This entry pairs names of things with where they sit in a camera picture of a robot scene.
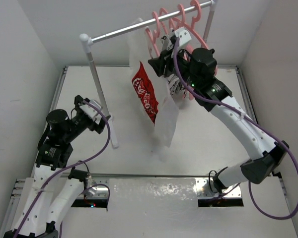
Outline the white red print t-shirt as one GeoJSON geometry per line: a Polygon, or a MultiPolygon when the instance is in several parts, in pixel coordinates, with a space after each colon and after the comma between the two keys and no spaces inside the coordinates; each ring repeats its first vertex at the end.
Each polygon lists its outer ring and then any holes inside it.
{"type": "Polygon", "coordinates": [[[162,145],[170,147],[176,131],[179,108],[171,97],[167,79],[158,77],[148,63],[151,56],[145,29],[128,33],[127,43],[129,67],[132,70],[131,87],[135,92],[132,99],[136,101],[150,134],[162,145]]]}

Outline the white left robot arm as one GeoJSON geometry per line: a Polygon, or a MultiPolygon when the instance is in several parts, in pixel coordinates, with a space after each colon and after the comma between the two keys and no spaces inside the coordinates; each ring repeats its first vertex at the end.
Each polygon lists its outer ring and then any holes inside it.
{"type": "Polygon", "coordinates": [[[74,98],[72,118],[67,111],[55,109],[46,116],[47,126],[38,143],[33,181],[24,208],[5,238],[59,238],[62,221],[88,187],[89,173],[78,170],[78,161],[68,165],[73,152],[71,143],[85,130],[101,134],[109,129],[108,117],[96,100],[74,98]]]}

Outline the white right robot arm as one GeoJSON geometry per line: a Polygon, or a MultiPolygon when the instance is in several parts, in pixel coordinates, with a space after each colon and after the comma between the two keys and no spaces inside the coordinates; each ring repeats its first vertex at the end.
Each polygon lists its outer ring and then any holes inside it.
{"type": "Polygon", "coordinates": [[[172,50],[164,50],[148,63],[157,76],[180,72],[184,82],[199,95],[198,104],[232,132],[249,156],[247,161],[216,173],[211,188],[222,192],[245,181],[260,184],[281,163],[288,144],[278,142],[255,126],[229,88],[215,77],[217,61],[213,49],[196,48],[188,54],[188,59],[184,59],[185,53],[186,50],[180,50],[174,55],[172,50]]]}

